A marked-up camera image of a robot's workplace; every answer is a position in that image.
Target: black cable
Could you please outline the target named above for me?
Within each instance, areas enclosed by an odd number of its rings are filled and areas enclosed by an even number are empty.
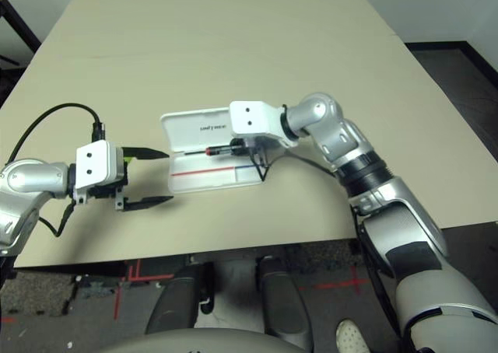
[[[280,159],[283,159],[284,157],[290,157],[292,159],[297,159],[297,160],[300,160],[302,161],[303,163],[306,163],[314,168],[317,168],[318,170],[320,170],[321,172],[324,172],[326,174],[328,174],[329,176],[335,178],[334,176],[334,173],[331,172],[330,170],[328,170],[327,168],[325,168],[324,166],[320,165],[319,163],[311,160],[311,159],[307,159],[305,157],[302,157],[302,156],[299,156],[299,155],[296,155],[295,153],[292,153],[290,151],[285,151],[282,155],[280,156],[277,156],[275,157],[266,167],[265,167],[265,172],[262,173],[261,172],[261,167],[256,163],[256,161],[254,160],[254,153],[252,152],[249,152],[249,158],[251,159],[251,162],[253,163],[253,165],[256,167],[256,170],[258,171],[258,174],[259,174],[259,177],[261,178],[261,181],[265,181],[266,180],[266,176],[268,175],[268,172],[270,170],[270,168],[273,166],[273,164],[275,164],[276,161],[280,160]]]
[[[103,125],[100,122],[99,116],[96,114],[96,112],[91,109],[90,107],[87,107],[83,104],[78,104],[78,103],[64,103],[64,104],[59,104],[58,106],[52,107],[50,110],[46,110],[43,112],[27,129],[24,131],[23,136],[20,138],[20,140],[17,142],[16,147],[12,150],[12,153],[10,154],[9,160],[7,163],[11,163],[16,159],[17,154],[19,153],[19,150],[23,146],[23,143],[25,140],[28,138],[28,136],[31,134],[31,131],[34,130],[34,128],[46,117],[54,113],[56,110],[61,110],[62,108],[68,108],[68,107],[73,107],[73,108],[81,108],[82,110],[88,111],[92,116],[93,119],[95,120],[93,124],[93,131],[92,131],[92,142],[98,141],[100,139],[104,138],[104,130],[103,130]]]
[[[55,227],[43,217],[39,217],[38,221],[46,225],[50,229],[50,231],[52,231],[52,234],[54,234],[54,236],[58,238],[64,231],[65,224],[68,223],[69,217],[71,217],[71,214],[74,212],[75,205],[76,201],[71,200],[71,203],[69,203],[69,205],[65,207],[58,230],[56,230]]]

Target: black baseboard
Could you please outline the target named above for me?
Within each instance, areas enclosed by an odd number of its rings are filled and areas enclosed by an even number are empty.
[[[466,40],[449,42],[412,42],[405,46],[410,51],[460,50],[475,67],[498,89],[498,72]]]

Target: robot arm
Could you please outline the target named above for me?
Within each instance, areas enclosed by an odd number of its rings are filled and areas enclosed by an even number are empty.
[[[397,282],[394,327],[411,348],[494,350],[498,316],[493,308],[447,262],[441,231],[332,97],[311,94],[288,109],[233,102],[230,116],[240,138],[265,135],[292,147],[299,138],[312,137],[361,218],[357,234],[366,257]]]

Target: black wire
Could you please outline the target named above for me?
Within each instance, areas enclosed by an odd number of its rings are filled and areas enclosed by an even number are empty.
[[[256,170],[258,171],[258,174],[259,174],[259,177],[261,178],[261,181],[265,181],[266,180],[268,172],[270,171],[270,168],[273,166],[273,164],[275,164],[275,162],[277,162],[278,160],[283,159],[284,157],[289,157],[289,158],[292,158],[292,159],[300,160],[303,163],[306,163],[306,164],[308,164],[308,165],[310,165],[310,166],[312,166],[314,168],[317,168],[321,172],[324,172],[325,174],[328,174],[329,176],[335,178],[334,174],[330,170],[328,170],[327,168],[325,168],[324,166],[320,165],[319,163],[317,163],[317,162],[315,162],[315,161],[313,161],[311,159],[307,159],[306,157],[302,157],[302,156],[296,155],[295,153],[292,153],[290,151],[285,151],[282,155],[275,157],[265,167],[265,172],[263,173],[261,171],[261,167],[256,163],[256,160],[254,159],[254,153],[251,152],[251,151],[249,151],[249,158],[251,159],[251,162],[253,163],[253,165],[256,167]]]
[[[65,224],[68,223],[69,217],[71,217],[71,214],[74,212],[75,205],[76,201],[71,200],[71,203],[69,203],[69,205],[65,207],[58,230],[56,230],[55,227],[43,217],[39,217],[38,221],[46,225],[50,229],[50,231],[52,231],[52,234],[54,234],[54,236],[58,238],[64,231]]]
[[[100,123],[100,118],[96,114],[96,112],[91,109],[90,107],[87,107],[83,104],[78,104],[78,103],[64,103],[64,104],[59,104],[58,106],[52,107],[50,110],[46,110],[43,112],[27,129],[24,131],[23,136],[20,138],[20,140],[17,142],[16,147],[12,150],[12,153],[10,154],[9,161],[7,163],[11,163],[16,159],[17,154],[19,153],[19,150],[23,146],[23,143],[25,140],[28,138],[28,136],[31,134],[31,131],[34,130],[34,128],[46,117],[48,117],[50,114],[54,113],[56,110],[61,110],[62,108],[68,108],[68,107],[74,107],[74,108],[81,108],[82,110],[86,110],[90,112],[90,114],[93,116],[93,119],[95,120],[96,123]]]

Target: floor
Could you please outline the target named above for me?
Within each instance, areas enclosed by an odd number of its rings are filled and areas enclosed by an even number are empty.
[[[498,90],[459,51],[416,51],[414,55],[498,159]],[[451,263],[498,309],[496,223],[447,229],[444,235]],[[254,259],[273,253],[284,258],[292,271],[310,314],[317,353],[337,351],[335,327],[345,317],[359,324],[372,350],[398,351],[395,335],[352,244],[334,241],[190,256],[188,260],[198,262],[214,260],[217,273],[215,310],[208,316],[200,313],[196,327],[261,332],[261,295],[255,287]],[[182,260],[174,259],[174,266]],[[74,279],[72,275],[61,276],[59,284],[67,286],[69,281],[73,288],[79,285],[78,291],[64,308],[55,303],[52,309],[42,306],[47,297],[37,291],[38,287],[30,286],[33,280],[25,280],[19,291],[13,292],[22,305],[17,310],[4,310],[0,351],[96,351],[127,337],[140,336],[163,287],[156,281],[120,281],[116,287],[117,281],[112,279],[95,278],[85,283],[83,275],[76,284]]]

